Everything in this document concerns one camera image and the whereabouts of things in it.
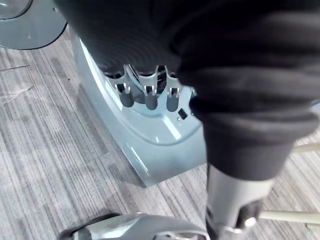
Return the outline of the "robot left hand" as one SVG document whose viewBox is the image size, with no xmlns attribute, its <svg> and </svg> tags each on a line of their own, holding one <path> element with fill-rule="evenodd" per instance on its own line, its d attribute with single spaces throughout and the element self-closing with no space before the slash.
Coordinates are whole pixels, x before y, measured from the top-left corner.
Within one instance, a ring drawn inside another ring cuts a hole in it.
<svg viewBox="0 0 320 240">
<path fill-rule="evenodd" d="M 295 142 L 318 127 L 317 0 L 57 0 L 100 70 L 166 66 L 195 90 L 207 159 L 205 223 L 239 240 Z"/>
</svg>

